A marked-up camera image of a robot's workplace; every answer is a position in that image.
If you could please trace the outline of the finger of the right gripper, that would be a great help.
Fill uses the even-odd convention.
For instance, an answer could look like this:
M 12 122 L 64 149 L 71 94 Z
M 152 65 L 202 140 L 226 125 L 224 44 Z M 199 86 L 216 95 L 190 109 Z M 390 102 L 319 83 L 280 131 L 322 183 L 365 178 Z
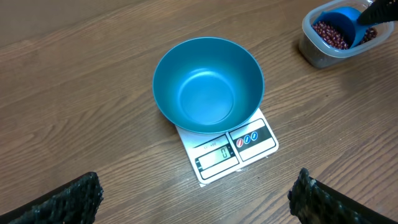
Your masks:
M 359 15 L 357 22 L 361 25 L 394 22 L 397 16 L 397 0 L 375 0 Z

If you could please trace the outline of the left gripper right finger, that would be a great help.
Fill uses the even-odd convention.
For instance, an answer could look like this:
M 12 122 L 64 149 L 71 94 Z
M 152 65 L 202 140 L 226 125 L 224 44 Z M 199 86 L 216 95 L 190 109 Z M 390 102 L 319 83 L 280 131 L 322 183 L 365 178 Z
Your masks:
M 288 192 L 290 213 L 304 224 L 397 224 L 300 170 Z

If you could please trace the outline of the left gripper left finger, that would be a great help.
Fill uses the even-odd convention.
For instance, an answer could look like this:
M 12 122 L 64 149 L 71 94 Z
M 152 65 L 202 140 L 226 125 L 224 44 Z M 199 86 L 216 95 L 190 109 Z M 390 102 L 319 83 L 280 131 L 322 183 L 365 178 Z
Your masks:
M 1 223 L 92 224 L 103 200 L 96 172 L 87 172 L 55 190 L 1 215 Z

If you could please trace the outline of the blue plastic scoop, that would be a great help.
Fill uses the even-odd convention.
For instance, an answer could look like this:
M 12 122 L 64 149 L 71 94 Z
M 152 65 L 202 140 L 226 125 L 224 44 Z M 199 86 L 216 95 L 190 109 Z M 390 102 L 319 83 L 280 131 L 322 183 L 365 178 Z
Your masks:
M 358 22 L 361 12 L 353 7 L 338 7 L 330 11 L 323 11 L 317 19 L 313 22 L 315 25 L 317 22 L 329 23 L 332 27 L 339 29 L 342 34 L 345 35 L 348 42 L 351 44 L 350 48 L 353 48 L 362 41 L 366 31 L 372 27 L 372 25 L 362 25 Z

